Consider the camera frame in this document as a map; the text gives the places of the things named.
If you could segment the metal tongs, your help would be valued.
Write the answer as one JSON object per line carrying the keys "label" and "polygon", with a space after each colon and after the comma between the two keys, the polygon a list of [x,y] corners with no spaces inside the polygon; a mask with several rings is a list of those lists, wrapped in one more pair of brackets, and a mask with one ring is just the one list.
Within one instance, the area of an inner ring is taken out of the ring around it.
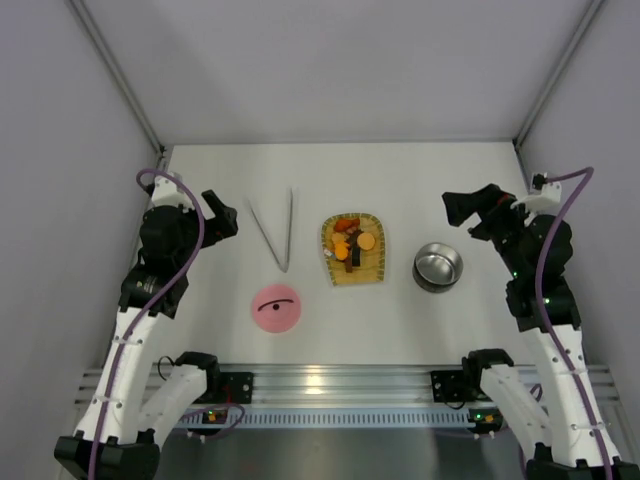
{"label": "metal tongs", "polygon": [[286,189],[285,203],[279,211],[281,220],[278,234],[275,234],[268,219],[264,217],[265,206],[258,201],[258,198],[252,195],[245,198],[249,218],[257,229],[271,259],[282,273],[288,273],[291,265],[296,194],[297,191],[294,187],[289,186]]}

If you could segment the orange fish shaped cake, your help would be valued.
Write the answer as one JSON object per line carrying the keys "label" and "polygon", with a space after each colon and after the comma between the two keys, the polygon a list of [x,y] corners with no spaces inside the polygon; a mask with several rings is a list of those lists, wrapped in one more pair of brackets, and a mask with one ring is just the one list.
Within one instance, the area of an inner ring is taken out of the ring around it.
{"label": "orange fish shaped cake", "polygon": [[345,261],[351,254],[351,246],[347,242],[338,242],[334,245],[334,255],[338,261]]}

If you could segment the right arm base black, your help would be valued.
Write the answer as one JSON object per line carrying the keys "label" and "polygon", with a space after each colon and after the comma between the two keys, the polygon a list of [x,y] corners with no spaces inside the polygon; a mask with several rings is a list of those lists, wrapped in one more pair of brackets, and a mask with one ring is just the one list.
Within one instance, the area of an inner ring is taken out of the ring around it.
{"label": "right arm base black", "polygon": [[434,402],[453,409],[488,399],[462,370],[433,370],[430,380]]}

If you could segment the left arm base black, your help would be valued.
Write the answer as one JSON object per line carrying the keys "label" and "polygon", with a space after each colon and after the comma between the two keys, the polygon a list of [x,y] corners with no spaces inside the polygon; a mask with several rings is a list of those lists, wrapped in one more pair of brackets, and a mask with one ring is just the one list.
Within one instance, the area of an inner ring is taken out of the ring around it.
{"label": "left arm base black", "polygon": [[251,404],[254,387],[254,373],[219,372],[206,374],[205,392],[195,404],[213,405],[223,403]]}

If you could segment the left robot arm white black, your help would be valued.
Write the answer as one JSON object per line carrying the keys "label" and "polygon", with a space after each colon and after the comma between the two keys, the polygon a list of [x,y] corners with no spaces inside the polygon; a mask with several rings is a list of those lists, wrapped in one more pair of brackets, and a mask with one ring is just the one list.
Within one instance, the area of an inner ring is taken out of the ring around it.
{"label": "left robot arm white black", "polygon": [[137,260],[121,284],[111,346],[84,416],[58,438],[54,457],[75,479],[151,479],[174,427],[220,387],[215,356],[187,351],[144,396],[162,330],[175,319],[187,273],[201,250],[238,233],[237,211],[211,190],[194,195],[177,174],[143,169],[150,197]]}

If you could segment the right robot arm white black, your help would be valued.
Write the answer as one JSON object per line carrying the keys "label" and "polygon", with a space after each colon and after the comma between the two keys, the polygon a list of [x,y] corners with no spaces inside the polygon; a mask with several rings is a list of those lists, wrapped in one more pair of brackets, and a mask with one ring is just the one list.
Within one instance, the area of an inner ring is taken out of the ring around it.
{"label": "right robot arm white black", "polygon": [[511,275],[506,302],[538,373],[536,399],[501,349],[470,352],[462,365],[473,388],[497,407],[516,437],[529,479],[636,479],[597,405],[583,351],[581,317],[564,277],[573,255],[570,226],[533,212],[495,184],[442,196],[447,220],[489,241]]}

